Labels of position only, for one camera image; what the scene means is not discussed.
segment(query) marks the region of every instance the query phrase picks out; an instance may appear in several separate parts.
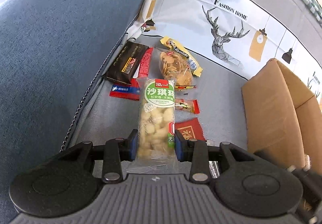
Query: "blue fabric cushion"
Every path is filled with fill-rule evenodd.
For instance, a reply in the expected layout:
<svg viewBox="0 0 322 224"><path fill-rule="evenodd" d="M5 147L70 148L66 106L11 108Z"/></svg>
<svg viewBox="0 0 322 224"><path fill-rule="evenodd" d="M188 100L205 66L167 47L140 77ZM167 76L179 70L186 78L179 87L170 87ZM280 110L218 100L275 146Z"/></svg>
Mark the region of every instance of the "blue fabric cushion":
<svg viewBox="0 0 322 224"><path fill-rule="evenodd" d="M0 223L9 184L58 153L76 108L143 0L7 0L0 6Z"/></svg>

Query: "black snack package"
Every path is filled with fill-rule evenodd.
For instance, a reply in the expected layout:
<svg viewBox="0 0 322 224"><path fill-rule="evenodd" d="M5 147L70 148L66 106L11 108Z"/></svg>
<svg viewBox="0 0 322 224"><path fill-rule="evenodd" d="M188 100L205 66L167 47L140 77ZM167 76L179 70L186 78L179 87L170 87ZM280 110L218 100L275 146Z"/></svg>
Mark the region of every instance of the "black snack package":
<svg viewBox="0 0 322 224"><path fill-rule="evenodd" d="M148 48L146 45L127 41L105 73L105 77L118 83L131 85L131 79Z"/></svg>

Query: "snack package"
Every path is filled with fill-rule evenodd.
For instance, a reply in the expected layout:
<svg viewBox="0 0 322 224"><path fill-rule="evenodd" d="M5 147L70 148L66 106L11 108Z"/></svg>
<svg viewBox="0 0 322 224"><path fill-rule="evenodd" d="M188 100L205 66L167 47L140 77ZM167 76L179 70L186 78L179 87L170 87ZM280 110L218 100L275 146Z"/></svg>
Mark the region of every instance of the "snack package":
<svg viewBox="0 0 322 224"><path fill-rule="evenodd" d="M179 53L183 58L186 58L187 64L192 71L192 74L200 77L202 68L200 67L196 59L190 54L190 52L181 45L181 43L167 36L161 39L160 42L163 45L167 46L171 51L175 51Z"/></svg>
<svg viewBox="0 0 322 224"><path fill-rule="evenodd" d="M192 85L192 73L185 59L175 51L160 53L160 71L166 80L176 80L176 89L194 88Z"/></svg>
<svg viewBox="0 0 322 224"><path fill-rule="evenodd" d="M175 128L181 132L182 136L186 139L197 139L206 141L203 137L203 130L197 118L189 121L179 122L175 124Z"/></svg>
<svg viewBox="0 0 322 224"><path fill-rule="evenodd" d="M140 87L136 81L136 78L147 77L150 68L150 60L153 48L149 48L140 62L139 68L137 68L133 78L131 79L131 85L124 85L115 83L109 93L111 97L118 97L130 100L138 101L140 99Z"/></svg>
<svg viewBox="0 0 322 224"><path fill-rule="evenodd" d="M140 109L138 147L128 172L146 173L175 168L174 154L174 81L138 79Z"/></svg>
<svg viewBox="0 0 322 224"><path fill-rule="evenodd" d="M174 107L176 110L184 110L194 114L200 113L197 100L175 99Z"/></svg>
<svg viewBox="0 0 322 224"><path fill-rule="evenodd" d="M131 85L131 79L148 48L146 45L127 41L105 73L105 77L118 83Z"/></svg>

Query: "sachima package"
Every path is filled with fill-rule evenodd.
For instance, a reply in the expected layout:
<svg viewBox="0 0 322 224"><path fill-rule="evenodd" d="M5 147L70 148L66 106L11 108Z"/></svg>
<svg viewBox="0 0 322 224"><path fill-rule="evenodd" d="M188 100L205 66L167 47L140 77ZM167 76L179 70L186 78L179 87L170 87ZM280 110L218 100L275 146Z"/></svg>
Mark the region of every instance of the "sachima package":
<svg viewBox="0 0 322 224"><path fill-rule="evenodd" d="M139 78L138 148L128 172L175 170L173 80Z"/></svg>

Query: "blue and red packet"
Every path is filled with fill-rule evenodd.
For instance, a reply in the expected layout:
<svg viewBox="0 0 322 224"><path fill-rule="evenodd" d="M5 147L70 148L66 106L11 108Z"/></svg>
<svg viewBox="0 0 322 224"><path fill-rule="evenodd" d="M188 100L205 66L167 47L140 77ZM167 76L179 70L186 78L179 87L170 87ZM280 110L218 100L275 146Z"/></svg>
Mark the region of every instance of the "blue and red packet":
<svg viewBox="0 0 322 224"><path fill-rule="evenodd" d="M133 78L131 79L131 85L120 83L113 84L112 89L109 93L111 97L118 97L135 101L138 101L140 99L140 87L136 81L136 78L148 76L152 51L153 48L149 48L143 55L140 65L136 70Z"/></svg>

